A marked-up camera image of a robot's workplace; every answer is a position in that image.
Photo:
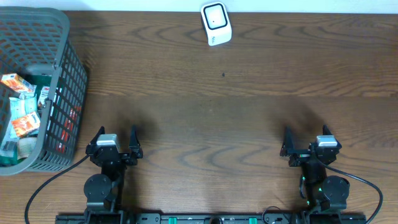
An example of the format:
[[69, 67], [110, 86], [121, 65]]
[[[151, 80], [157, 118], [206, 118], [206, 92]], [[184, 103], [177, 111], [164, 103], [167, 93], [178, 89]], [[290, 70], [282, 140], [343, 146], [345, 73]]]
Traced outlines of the teal wet wipes packet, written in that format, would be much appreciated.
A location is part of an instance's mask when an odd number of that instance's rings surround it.
[[20, 99], [9, 98], [11, 109], [11, 121], [21, 118], [29, 113], [37, 112], [37, 101], [35, 97]]

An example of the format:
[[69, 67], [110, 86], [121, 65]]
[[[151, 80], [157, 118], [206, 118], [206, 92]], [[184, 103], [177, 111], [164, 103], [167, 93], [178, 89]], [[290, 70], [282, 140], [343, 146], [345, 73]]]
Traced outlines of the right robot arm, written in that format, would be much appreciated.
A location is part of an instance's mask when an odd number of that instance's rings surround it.
[[285, 129], [280, 156], [289, 158], [289, 166], [300, 167], [300, 196], [308, 208], [293, 213], [289, 223], [341, 223], [341, 211], [347, 207], [349, 182], [336, 175], [326, 174], [326, 165], [336, 160], [341, 144], [327, 126], [306, 149], [297, 149], [290, 128]]

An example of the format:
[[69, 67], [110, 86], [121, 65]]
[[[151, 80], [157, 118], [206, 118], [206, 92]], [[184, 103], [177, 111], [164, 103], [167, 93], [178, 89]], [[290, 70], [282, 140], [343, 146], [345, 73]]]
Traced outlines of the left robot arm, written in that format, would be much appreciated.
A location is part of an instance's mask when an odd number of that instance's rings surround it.
[[85, 223], [134, 223], [134, 215], [121, 208], [121, 201], [126, 169], [143, 158], [136, 127], [131, 129], [128, 152], [120, 151], [116, 134], [106, 134], [100, 127], [87, 145], [86, 155], [101, 172], [89, 177], [84, 185]]

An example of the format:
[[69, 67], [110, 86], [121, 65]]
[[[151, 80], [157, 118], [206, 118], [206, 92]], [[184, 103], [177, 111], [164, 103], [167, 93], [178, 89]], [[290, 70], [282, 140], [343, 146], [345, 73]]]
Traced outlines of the small orange snack box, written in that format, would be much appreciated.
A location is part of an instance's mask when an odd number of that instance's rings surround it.
[[37, 114], [37, 112], [34, 111], [11, 121], [11, 124], [14, 128], [16, 136], [22, 138], [29, 133], [39, 129], [40, 116]]

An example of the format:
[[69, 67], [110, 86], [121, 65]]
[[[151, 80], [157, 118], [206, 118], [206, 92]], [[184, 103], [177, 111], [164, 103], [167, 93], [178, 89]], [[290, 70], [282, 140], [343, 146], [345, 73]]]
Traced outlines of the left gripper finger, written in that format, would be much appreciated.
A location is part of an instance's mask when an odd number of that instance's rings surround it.
[[129, 140], [129, 149], [132, 154], [136, 157], [136, 159], [142, 159], [143, 158], [143, 151], [141, 144], [137, 138], [137, 129], [133, 125], [131, 129], [131, 135], [130, 135], [130, 140]]
[[90, 141], [90, 145], [91, 145], [91, 146], [97, 145], [97, 140], [98, 140], [98, 138], [99, 138], [102, 134], [104, 134], [104, 133], [105, 133], [104, 126], [102, 126], [102, 127], [100, 127], [99, 131], [96, 133], [96, 135], [94, 136], [94, 138]]

